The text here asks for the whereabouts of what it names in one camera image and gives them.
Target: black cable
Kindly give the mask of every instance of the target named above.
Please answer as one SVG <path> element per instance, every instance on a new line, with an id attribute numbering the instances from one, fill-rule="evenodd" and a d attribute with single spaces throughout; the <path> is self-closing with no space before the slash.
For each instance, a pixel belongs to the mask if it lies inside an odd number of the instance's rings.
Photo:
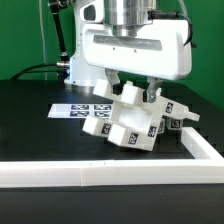
<path id="1" fill-rule="evenodd" d="M 45 64 L 30 66 L 30 67 L 25 68 L 24 70 L 20 71 L 19 73 L 13 75 L 10 79 L 17 80 L 22 74 L 27 73 L 30 70 L 37 69 L 37 68 L 52 67 L 52 66 L 57 66 L 57 63 L 45 63 Z"/>
<path id="2" fill-rule="evenodd" d="M 190 20 L 190 18 L 188 16 L 185 16 L 182 13 L 178 13 L 178 16 L 184 18 L 188 22 L 189 35 L 188 35 L 188 38 L 187 38 L 186 42 L 184 43 L 184 46 L 186 46 L 187 44 L 192 42 L 192 38 L 193 38 L 193 24 L 192 24 L 192 22 L 191 22 L 191 20 Z"/>

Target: green backdrop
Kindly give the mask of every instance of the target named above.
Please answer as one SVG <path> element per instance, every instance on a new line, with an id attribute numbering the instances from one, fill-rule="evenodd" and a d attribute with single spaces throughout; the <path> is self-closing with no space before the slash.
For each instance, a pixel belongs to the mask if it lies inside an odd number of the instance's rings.
<path id="1" fill-rule="evenodd" d="M 191 74 L 179 82 L 224 111 L 224 1 L 185 0 L 185 3 L 194 24 L 194 41 L 198 48 L 193 50 Z M 47 4 L 48 0 L 42 0 L 46 55 L 48 62 L 54 62 L 59 59 L 59 47 Z M 159 5 L 162 9 L 179 9 L 177 0 L 160 0 Z M 72 55 L 75 50 L 72 8 L 62 11 L 60 17 L 67 50 Z M 39 0 L 2 1 L 0 43 L 0 79 L 8 79 L 23 68 L 43 63 Z M 31 77 L 44 79 L 44 75 Z"/>

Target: black table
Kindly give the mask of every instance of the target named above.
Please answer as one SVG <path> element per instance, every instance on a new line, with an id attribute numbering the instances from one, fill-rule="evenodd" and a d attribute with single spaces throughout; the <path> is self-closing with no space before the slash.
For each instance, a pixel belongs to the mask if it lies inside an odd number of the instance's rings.
<path id="1" fill-rule="evenodd" d="M 201 115 L 184 126 L 224 155 L 224 113 L 183 85 L 162 87 Z M 0 161 L 192 158 L 178 131 L 158 136 L 152 152 L 120 148 L 83 133 L 82 119 L 47 118 L 53 103 L 111 102 L 57 81 L 0 81 Z M 221 184 L 0 189 L 0 223 L 223 223 L 223 206 Z"/>

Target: cable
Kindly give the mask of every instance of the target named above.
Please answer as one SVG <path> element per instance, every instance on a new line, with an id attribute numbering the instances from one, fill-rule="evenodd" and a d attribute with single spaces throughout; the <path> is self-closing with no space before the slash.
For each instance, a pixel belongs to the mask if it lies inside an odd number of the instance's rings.
<path id="1" fill-rule="evenodd" d="M 184 18 L 188 22 L 188 25 L 189 25 L 189 35 L 188 35 L 188 38 L 187 38 L 186 42 L 184 43 L 184 46 L 186 46 L 187 44 L 192 42 L 192 38 L 193 38 L 193 24 L 192 24 L 192 22 L 191 22 L 191 20 L 190 20 L 190 18 L 188 16 L 185 16 L 185 15 L 183 15 L 181 13 L 178 13 L 178 16 Z"/>
<path id="2" fill-rule="evenodd" d="M 57 66 L 57 64 L 56 63 L 46 63 L 46 64 L 34 65 L 34 66 L 31 66 L 31 67 L 25 68 L 24 70 L 20 71 L 19 73 L 13 75 L 10 79 L 11 80 L 17 80 L 22 74 L 30 72 L 30 70 L 37 69 L 37 68 L 52 67 L 52 66 Z"/>
<path id="3" fill-rule="evenodd" d="M 46 41 L 45 41 L 44 23 L 43 23 L 42 0 L 39 0 L 39 14 L 40 14 L 41 38 L 42 38 L 42 45 L 43 45 L 43 57 L 44 57 L 44 63 L 47 63 Z"/>
<path id="4" fill-rule="evenodd" d="M 187 7 L 186 7 L 186 5 L 184 3 L 184 0 L 178 0 L 178 2 L 180 4 L 183 16 L 188 17 Z"/>

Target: white block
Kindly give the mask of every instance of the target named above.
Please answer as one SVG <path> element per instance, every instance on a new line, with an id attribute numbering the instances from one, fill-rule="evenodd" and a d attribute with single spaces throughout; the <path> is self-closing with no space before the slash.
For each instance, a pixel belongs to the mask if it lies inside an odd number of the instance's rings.
<path id="1" fill-rule="evenodd" d="M 124 85 L 121 102 L 127 103 L 135 106 L 142 105 L 142 98 L 143 98 L 143 90 L 132 86 L 132 85 Z"/>

